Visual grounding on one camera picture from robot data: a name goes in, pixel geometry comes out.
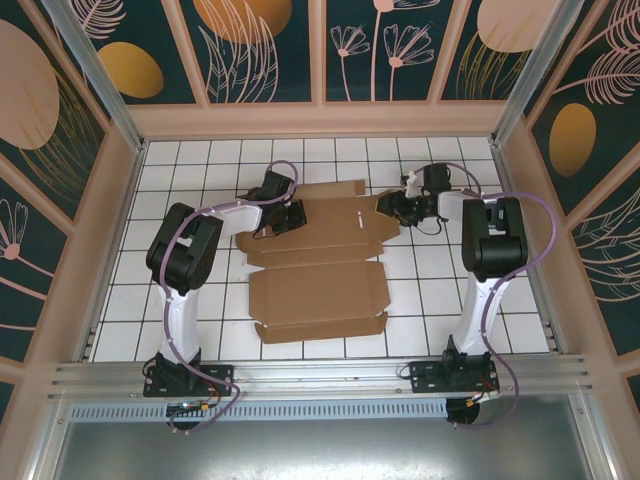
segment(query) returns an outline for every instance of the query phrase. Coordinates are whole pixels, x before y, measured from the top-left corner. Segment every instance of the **orange circle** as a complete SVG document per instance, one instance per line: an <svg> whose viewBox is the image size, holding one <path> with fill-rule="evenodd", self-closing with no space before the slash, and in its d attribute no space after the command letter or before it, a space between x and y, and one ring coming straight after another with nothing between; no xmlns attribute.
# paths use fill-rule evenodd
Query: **orange circle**
<svg viewBox="0 0 640 480"><path fill-rule="evenodd" d="M255 17L255 24L245 2ZM233 43L258 42L262 38L260 18L275 37L289 23L292 10L291 0L194 0L193 4L213 33Z"/></svg>

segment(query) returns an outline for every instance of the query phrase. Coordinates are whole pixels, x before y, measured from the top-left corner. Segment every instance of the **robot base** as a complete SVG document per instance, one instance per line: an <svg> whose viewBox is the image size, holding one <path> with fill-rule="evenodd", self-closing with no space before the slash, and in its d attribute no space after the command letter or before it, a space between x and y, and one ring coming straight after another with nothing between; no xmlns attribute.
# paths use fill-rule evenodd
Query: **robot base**
<svg viewBox="0 0 640 480"><path fill-rule="evenodd" d="M413 393L478 392L486 389L483 380L495 390L500 389L496 365L489 353L459 353L452 337L439 361L411 362L409 377Z"/></svg>
<svg viewBox="0 0 640 480"><path fill-rule="evenodd" d="M233 365L201 365L200 355L192 360L191 365L202 373L222 380L233 382ZM213 384L221 397L230 397L231 388ZM164 360L161 354L156 356L156 365L146 370L146 379L142 395L147 398L171 397L211 397L211 384L192 374L182 365Z"/></svg>

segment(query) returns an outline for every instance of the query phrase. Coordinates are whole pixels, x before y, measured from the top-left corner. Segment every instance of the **cardboard flap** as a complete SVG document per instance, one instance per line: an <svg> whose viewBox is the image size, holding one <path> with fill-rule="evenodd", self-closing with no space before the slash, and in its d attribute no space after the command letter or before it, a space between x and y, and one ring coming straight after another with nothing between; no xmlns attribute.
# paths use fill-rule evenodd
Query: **cardboard flap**
<svg viewBox="0 0 640 480"><path fill-rule="evenodd" d="M375 314L384 310L391 303L387 277L381 262L367 262L367 277L371 290L372 309Z"/></svg>
<svg viewBox="0 0 640 480"><path fill-rule="evenodd" d="M244 232L236 236L236 244L245 253L366 246L380 239L380 215L369 208L370 203L361 202L364 198L367 197L307 200L304 202L307 224L303 227L277 237L259 239Z"/></svg>
<svg viewBox="0 0 640 480"><path fill-rule="evenodd" d="M249 291L250 315L267 326L375 317L390 303L379 262L262 270Z"/></svg>
<svg viewBox="0 0 640 480"><path fill-rule="evenodd" d="M249 275L249 315L253 318L266 318L268 315L268 277L267 270L260 270Z"/></svg>
<svg viewBox="0 0 640 480"><path fill-rule="evenodd" d="M324 200L332 198L347 198L364 195L366 192L364 180L349 180L346 182L312 183L299 185L294 198L296 200Z"/></svg>
<svg viewBox="0 0 640 480"><path fill-rule="evenodd" d="M325 263L363 262L383 253L382 242L378 240L364 246L348 245L268 253L249 251L247 263L264 268L285 268Z"/></svg>
<svg viewBox="0 0 640 480"><path fill-rule="evenodd" d="M264 325L256 323L255 329L262 341L269 344L379 335L384 331L386 325L387 314L384 313L377 317L352 318L309 325L265 327Z"/></svg>
<svg viewBox="0 0 640 480"><path fill-rule="evenodd" d="M369 220L375 222L378 227L378 237L383 242L387 240L391 240L392 238L400 235L400 224L398 223L398 219L394 217L387 217L382 213L376 211L376 206L378 204L378 199L390 192L391 190L387 190L382 192L380 195L375 195L372 197L359 197L358 201L362 205L362 211L367 212L369 214Z"/></svg>

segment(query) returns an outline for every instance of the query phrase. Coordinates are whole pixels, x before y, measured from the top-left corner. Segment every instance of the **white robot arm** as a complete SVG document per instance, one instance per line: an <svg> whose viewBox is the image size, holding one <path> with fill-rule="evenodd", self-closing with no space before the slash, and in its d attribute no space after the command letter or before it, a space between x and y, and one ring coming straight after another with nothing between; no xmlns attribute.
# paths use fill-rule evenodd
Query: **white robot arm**
<svg viewBox="0 0 640 480"><path fill-rule="evenodd" d="M241 232L253 232L262 219L262 209L254 205L238 205L224 211L215 212L213 217L222 220L222 229L219 240L228 238ZM162 303L166 301L164 289L158 286ZM200 289L193 289L180 295L176 288L169 287L171 296L169 302L169 329L173 335L173 344L181 353L182 358L191 362L200 352L200 344L197 335L198 318L198 297ZM175 364L178 359L175 357L167 339L163 336L160 346L162 356Z"/></svg>
<svg viewBox="0 0 640 480"><path fill-rule="evenodd" d="M278 175L290 181L273 172L267 175ZM486 356L481 321L489 293L500 278L526 263L527 247L520 208L515 199L485 201L452 191L448 176L449 171L444 164L425 167L425 187L416 192L415 187L409 188L411 185L407 185L405 190L389 193L379 199L377 209L380 213L395 216L403 226L416 226L428 217L462 223L462 254L465 268L469 271L469 283L460 322L452 332L445 353L452 351L456 359ZM265 177L263 192L268 183ZM283 185L288 186L281 178L274 183L280 189ZM272 198L276 196L277 192L271 192ZM169 210L147 255L147 266L152 270L154 280L158 281L160 264L169 240L184 218L193 211L183 204L175 204ZM218 241L240 232L258 231L266 224L274 232L286 232L304 225L306 217L301 202L283 203L264 209L239 204L211 215L201 215L192 223L193 226L184 235L191 239L191 243L176 245L169 257L165 280L170 293L168 322L173 346L186 362L198 366L200 346L196 322L199 289L210 274ZM491 235L490 227L505 233ZM502 283L495 292L486 319L488 333L492 330L500 299L508 284ZM162 288L160 294L165 300ZM166 338L156 357L156 366L158 358L169 370L174 366L180 369Z"/></svg>

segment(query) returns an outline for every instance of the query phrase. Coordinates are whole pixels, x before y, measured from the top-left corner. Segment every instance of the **cable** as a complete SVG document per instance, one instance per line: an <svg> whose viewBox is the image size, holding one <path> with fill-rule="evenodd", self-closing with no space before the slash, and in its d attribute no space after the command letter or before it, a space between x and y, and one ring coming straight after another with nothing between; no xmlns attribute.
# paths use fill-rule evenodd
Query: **cable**
<svg viewBox="0 0 640 480"><path fill-rule="evenodd" d="M217 407L218 405L220 405L220 401L222 400L222 397L220 396L220 392L218 392L218 390L216 390L216 386L211 383L211 382L207 382L209 384L209 391L211 393L211 395L209 396L209 398L207 399L206 403L209 403L211 401L211 399L215 396L216 397L216 404L214 405L214 408Z"/></svg>
<svg viewBox="0 0 640 480"><path fill-rule="evenodd" d="M558 224L557 224L556 217L553 214L553 210L551 209L549 204L547 204L542 198L538 197L537 195L534 195L532 193L527 193L527 192L502 192L502 193L495 193L491 195L482 196L482 198L486 198L488 200L494 200L498 198L509 198L509 197L525 198L528 200L532 200L538 203L539 205L541 205L549 215L549 219L551 221L551 235L549 237L549 242L547 243L547 246L545 247L545 249L542 251L540 255L538 255L536 258L526 263L522 267L516 268L513 272L506 274L504 277L502 277L500 280L496 282L496 284L493 286L493 288L489 292L484 309L482 310L480 334L482 335L482 341L484 342L484 345L487 347L487 350L489 351L489 353L491 353L491 355L493 355L496 358L496 360L498 360L498 362L500 362L502 366L504 366L507 372L509 372L509 375L513 380L514 397L513 397L513 404L511 405L511 409L502 418L496 420L495 422L491 422L485 425L463 425L463 427L468 428L470 430L483 430L487 428L497 427L498 425L501 425L502 423L507 421L507 419L513 415L513 413L516 411L516 408L518 407L518 402L520 401L520 384L518 383L518 377L516 376L516 373L513 371L513 368L511 367L511 365L509 365L507 361L498 352L496 352L495 348L493 348L493 346L489 342L489 338L487 335L487 317L489 316L489 308L491 307L491 303L495 298L496 292L498 291L498 289L503 283L508 282L509 280L514 278L517 274L535 267L540 262L542 262L542 260L547 255L549 255L549 252L553 248L553 245L555 244L556 237L558 234Z"/></svg>
<svg viewBox="0 0 640 480"><path fill-rule="evenodd" d="M440 217L436 217L436 222L438 223L438 231L435 233L428 233L425 232L424 230L418 228L418 227L413 227L416 230L418 230L420 233L422 233L423 235L428 235L430 237L434 237L436 235L440 235L442 233L442 220L440 220Z"/></svg>
<svg viewBox="0 0 640 480"><path fill-rule="evenodd" d="M471 173L469 170L467 170L466 168L464 168L463 166L458 165L457 163L453 163L453 162L437 162L443 165L447 165L448 167L453 167L453 168L457 168L458 170L463 171L464 173L466 173L467 175L469 175L469 178L471 178L471 180L473 180L473 183L476 184L476 187L478 187L478 191L474 192L476 195L482 195L482 187L480 186L480 180L478 180L478 177L476 177L473 173ZM426 165L418 168L417 170L414 170L413 173L418 173L421 172L422 170L424 170L426 167Z"/></svg>
<svg viewBox="0 0 640 480"><path fill-rule="evenodd" d="M239 205L255 205L255 206L270 205L293 196L296 190L296 187L298 186L298 170L293 165L293 163L288 162L286 160L277 160L269 164L269 166L267 167L267 171L271 170L274 165L277 165L280 163L289 165L293 169L293 173L294 173L293 183L289 185L289 189L283 195L271 200L240 200L238 199L233 202L227 202L221 205L217 205L215 207L201 208L199 210L194 211L191 215L189 215L187 218L184 219L184 221L180 224L176 232L173 234L173 237L171 238L169 245L167 245L167 251L162 257L162 262L160 264L159 284L164 290L165 298L166 298L165 304L164 304L162 323L164 328L164 335L167 338L167 344L169 345L171 352L174 354L178 362L180 362L182 366L184 366L188 371L190 371L194 375L197 375L198 377L203 378L206 381L212 382L217 385L221 385L226 388L233 389L235 391L233 398L229 401L229 403L227 403L224 407L222 407L218 413L214 414L209 420L202 421L198 425L196 425L195 427L189 430L179 430L173 423L173 420L175 419L176 414L174 413L173 415L171 415L171 417L169 418L169 426L171 427L174 434L180 433L182 435L189 435L190 433L199 432L201 430L204 430L208 426L212 425L216 420L218 420L218 418L224 415L234 403L238 401L238 398L240 397L241 392L240 392L240 387L238 387L238 385L236 385L235 383L219 380L189 365L189 362L187 362L182 357L178 349L173 344L173 337L171 336L171 330L169 328L169 309L171 306L171 291L169 290L169 287L167 287L167 284L165 281L165 275L167 272L167 264L169 263L169 257L171 256L171 252L176 246L176 243L178 242L178 238L180 238L180 235L182 234L184 229L187 228L187 225L189 225L189 223L191 223L191 221L196 217L198 217L199 215L210 215L215 213L216 211L220 211L220 210L224 211L229 208L237 207Z"/></svg>
<svg viewBox="0 0 640 480"><path fill-rule="evenodd" d="M151 362L153 362L155 359L156 357L154 356L154 357L151 357L146 362L144 362L144 365L142 366L142 375L144 376L144 378L147 378L149 376L147 373L147 367L151 365Z"/></svg>
<svg viewBox="0 0 640 480"><path fill-rule="evenodd" d="M499 392L500 390L498 390L496 387L494 387L493 385L491 385L491 383L487 382L487 379L484 377L480 377L480 381L482 382L482 384L485 387L489 387L491 390L495 390L496 392Z"/></svg>
<svg viewBox="0 0 640 480"><path fill-rule="evenodd" d="M398 375L398 378L401 378L402 380L413 380L414 378L424 377L424 375L402 375L402 372L404 372L405 369L409 368L410 366L411 365L407 363L404 367L402 367L400 371L396 374Z"/></svg>

